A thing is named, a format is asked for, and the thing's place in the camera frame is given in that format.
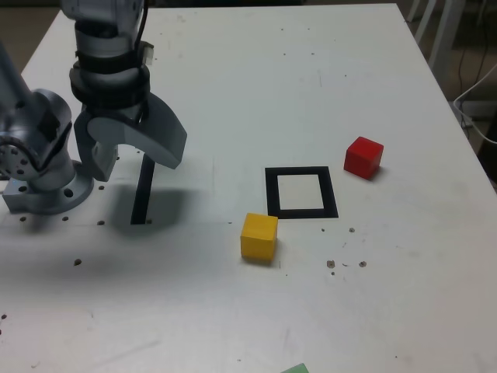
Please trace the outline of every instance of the black square frame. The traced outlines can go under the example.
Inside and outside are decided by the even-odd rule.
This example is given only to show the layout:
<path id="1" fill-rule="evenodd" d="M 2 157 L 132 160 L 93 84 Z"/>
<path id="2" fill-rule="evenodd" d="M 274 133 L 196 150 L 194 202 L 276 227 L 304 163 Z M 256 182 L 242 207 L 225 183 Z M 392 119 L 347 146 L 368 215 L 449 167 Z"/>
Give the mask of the black square frame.
<path id="1" fill-rule="evenodd" d="M 318 176 L 323 208 L 282 210 L 278 176 L 283 175 Z M 333 193 L 332 178 L 329 175 L 329 168 L 326 166 L 266 168 L 266 198 L 268 215 L 276 216 L 279 219 L 319 219 L 339 216 Z"/>

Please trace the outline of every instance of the green object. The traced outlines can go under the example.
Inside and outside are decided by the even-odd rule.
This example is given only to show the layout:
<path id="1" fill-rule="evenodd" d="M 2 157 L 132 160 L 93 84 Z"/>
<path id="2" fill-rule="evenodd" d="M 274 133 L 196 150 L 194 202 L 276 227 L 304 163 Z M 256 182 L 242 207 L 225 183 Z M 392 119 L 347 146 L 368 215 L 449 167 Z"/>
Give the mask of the green object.
<path id="1" fill-rule="evenodd" d="M 309 373 L 309 371 L 304 364 L 299 364 L 293 368 L 288 369 L 287 371 L 283 371 L 282 373 Z"/>

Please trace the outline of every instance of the white cable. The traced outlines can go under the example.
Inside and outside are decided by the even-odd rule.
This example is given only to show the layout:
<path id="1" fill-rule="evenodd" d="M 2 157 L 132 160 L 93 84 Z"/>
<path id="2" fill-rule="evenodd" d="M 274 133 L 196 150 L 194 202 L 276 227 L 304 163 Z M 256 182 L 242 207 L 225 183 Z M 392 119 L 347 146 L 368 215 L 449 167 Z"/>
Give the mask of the white cable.
<path id="1" fill-rule="evenodd" d="M 473 125 L 473 128 L 476 130 L 476 132 L 486 141 L 490 142 L 491 144 L 494 144 L 494 145 L 497 145 L 497 141 L 493 141 L 493 140 L 490 140 L 489 138 L 487 138 L 481 131 L 480 129 L 476 126 L 476 124 L 474 123 L 474 121 L 466 114 L 464 114 L 462 111 L 459 110 L 459 108 L 457 107 L 457 104 L 459 103 L 459 100 L 461 98 L 463 98 L 464 96 L 466 96 L 474 87 L 476 87 L 477 85 L 479 85 L 481 82 L 483 82 L 485 79 L 487 79 L 487 77 L 492 73 L 492 71 L 495 70 L 495 68 L 497 68 L 497 64 L 494 65 L 493 68 L 491 68 L 483 78 L 481 78 L 477 83 L 475 83 L 472 87 L 470 87 L 466 92 L 464 92 L 462 95 L 460 95 L 459 97 L 457 97 L 453 102 L 452 102 L 452 105 L 454 106 L 454 109 L 462 116 L 464 117 L 465 120 L 467 120 L 468 122 L 470 122 L 472 125 Z"/>

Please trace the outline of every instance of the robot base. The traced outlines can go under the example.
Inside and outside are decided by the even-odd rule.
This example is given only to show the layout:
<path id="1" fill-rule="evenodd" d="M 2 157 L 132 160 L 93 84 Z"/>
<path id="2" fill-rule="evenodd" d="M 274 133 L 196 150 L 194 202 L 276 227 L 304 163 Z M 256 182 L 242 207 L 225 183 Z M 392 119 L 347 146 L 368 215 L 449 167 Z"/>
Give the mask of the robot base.
<path id="1" fill-rule="evenodd" d="M 29 212 L 51 215 L 71 210 L 83 202 L 93 190 L 93 178 L 85 173 L 80 162 L 72 161 L 75 177 L 69 184 L 56 190 L 40 192 L 27 182 L 10 179 L 3 199 L 13 214 Z"/>

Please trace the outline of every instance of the yellow cube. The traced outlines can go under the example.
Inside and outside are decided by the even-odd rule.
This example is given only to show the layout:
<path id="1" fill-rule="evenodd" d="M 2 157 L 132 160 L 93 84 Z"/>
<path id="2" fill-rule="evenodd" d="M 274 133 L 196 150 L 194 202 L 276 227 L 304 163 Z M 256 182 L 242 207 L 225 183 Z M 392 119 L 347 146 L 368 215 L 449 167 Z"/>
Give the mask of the yellow cube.
<path id="1" fill-rule="evenodd" d="M 250 260 L 273 260 L 277 231 L 278 218 L 248 213 L 240 237 L 242 256 Z"/>

